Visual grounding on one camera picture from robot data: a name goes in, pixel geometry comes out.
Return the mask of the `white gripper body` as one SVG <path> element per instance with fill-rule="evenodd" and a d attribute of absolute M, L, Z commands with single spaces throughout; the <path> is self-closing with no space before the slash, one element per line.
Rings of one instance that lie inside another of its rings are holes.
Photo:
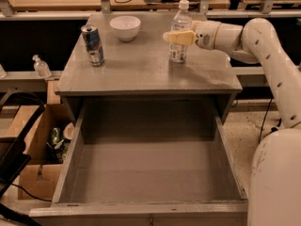
<path fill-rule="evenodd" d="M 201 22 L 196 31 L 196 45 L 202 49 L 213 50 L 214 41 L 220 22 L 204 21 Z"/>

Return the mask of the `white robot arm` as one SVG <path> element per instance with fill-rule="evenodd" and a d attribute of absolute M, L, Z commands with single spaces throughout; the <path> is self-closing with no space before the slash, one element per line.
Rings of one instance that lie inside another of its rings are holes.
<path fill-rule="evenodd" d="M 262 139 L 251 166 L 247 226 L 301 226 L 301 71 L 264 18 L 245 25 L 194 21 L 163 35 L 168 43 L 218 50 L 263 69 L 282 128 Z"/>

